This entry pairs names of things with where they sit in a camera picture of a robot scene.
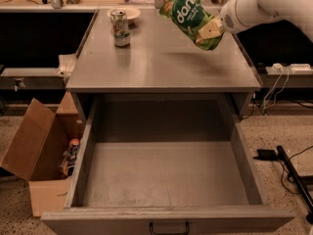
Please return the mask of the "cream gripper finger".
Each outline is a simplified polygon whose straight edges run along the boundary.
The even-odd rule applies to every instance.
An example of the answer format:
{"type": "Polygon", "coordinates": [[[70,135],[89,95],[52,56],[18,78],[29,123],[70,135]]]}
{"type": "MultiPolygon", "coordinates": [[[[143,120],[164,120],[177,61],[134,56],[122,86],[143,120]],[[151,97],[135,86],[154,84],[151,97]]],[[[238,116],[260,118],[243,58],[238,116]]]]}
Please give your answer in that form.
{"type": "Polygon", "coordinates": [[[211,39],[219,37],[224,33],[224,26],[219,16],[203,21],[199,29],[199,37],[202,39],[211,39]]]}

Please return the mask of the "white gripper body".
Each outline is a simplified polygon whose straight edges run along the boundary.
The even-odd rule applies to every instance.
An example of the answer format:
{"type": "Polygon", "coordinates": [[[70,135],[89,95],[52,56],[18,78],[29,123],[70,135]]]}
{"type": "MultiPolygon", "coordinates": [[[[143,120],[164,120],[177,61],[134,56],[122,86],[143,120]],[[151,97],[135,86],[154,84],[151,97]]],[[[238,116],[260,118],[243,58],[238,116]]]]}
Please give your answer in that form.
{"type": "Polygon", "coordinates": [[[220,11],[221,22],[226,31],[237,33],[256,24],[256,0],[230,0],[220,11]]]}

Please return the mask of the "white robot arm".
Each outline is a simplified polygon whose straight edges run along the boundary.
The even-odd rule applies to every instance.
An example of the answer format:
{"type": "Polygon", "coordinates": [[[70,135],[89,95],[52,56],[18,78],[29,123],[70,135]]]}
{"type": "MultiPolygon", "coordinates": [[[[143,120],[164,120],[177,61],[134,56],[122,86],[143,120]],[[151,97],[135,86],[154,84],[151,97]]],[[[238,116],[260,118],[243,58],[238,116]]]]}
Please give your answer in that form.
{"type": "Polygon", "coordinates": [[[199,34],[210,39],[279,21],[290,22],[313,40],[313,0],[229,0],[199,34]]]}

